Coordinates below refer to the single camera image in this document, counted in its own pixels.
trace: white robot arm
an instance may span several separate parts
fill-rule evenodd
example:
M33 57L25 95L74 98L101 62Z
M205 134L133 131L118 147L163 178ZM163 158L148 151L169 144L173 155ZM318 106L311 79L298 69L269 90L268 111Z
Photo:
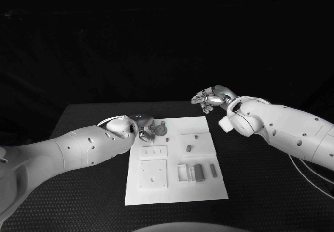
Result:
M125 153L137 134L143 141L151 142L154 135L150 136L144 127L153 129L153 123L154 118L146 114L123 115L55 139L0 147L0 226L33 189L49 178Z
M327 120L262 98L238 97L219 85L199 92L192 103L202 105L206 114L213 106L228 111L219 121L225 132L235 129L246 137L261 135L281 151L334 171L334 125Z

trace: circular hole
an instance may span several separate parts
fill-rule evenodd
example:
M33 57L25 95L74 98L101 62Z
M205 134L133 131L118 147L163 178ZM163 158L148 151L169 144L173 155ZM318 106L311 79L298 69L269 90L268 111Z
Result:
M0 162L2 162L2 163L7 163L7 161L9 161L9 160L7 160L6 158L0 158Z

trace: table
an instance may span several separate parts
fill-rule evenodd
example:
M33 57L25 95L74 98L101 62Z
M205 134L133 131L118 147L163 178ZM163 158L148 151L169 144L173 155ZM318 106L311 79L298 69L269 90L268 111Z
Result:
M334 231L334 200L307 182L288 155L258 135L225 133L226 111L206 115L190 101L69 105L51 138L104 119L144 113L154 118L206 116L228 200L124 206L130 152L94 167L69 171L35 189L3 231L130 232L167 222L195 221L256 232ZM297 163L326 190L321 179Z

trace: dark table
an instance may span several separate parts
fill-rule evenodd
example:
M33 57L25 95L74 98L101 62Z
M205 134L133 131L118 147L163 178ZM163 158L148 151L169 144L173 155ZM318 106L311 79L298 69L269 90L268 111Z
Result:
M51 138L104 119L144 113L154 118L206 116L229 194L228 200L124 206L130 152L94 167L49 179L3 225L6 232L130 232L167 222L223 224L255 232L334 231L334 200L301 176L288 155L258 135L249 138L218 125L226 111L206 115L189 101L68 106ZM324 191L323 180L295 159Z

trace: robotic hand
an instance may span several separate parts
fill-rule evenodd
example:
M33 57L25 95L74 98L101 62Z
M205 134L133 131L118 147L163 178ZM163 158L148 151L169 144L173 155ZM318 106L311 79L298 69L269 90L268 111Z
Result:
M315 115L256 97L238 97L223 86L205 89L192 98L206 114L220 106L228 115L219 126L243 136L258 134L290 155L334 171L334 125Z
M151 116L123 115L55 139L0 147L0 227L33 189L49 178L125 153L137 134L143 141L151 142L154 137L144 131L146 127L154 128Z

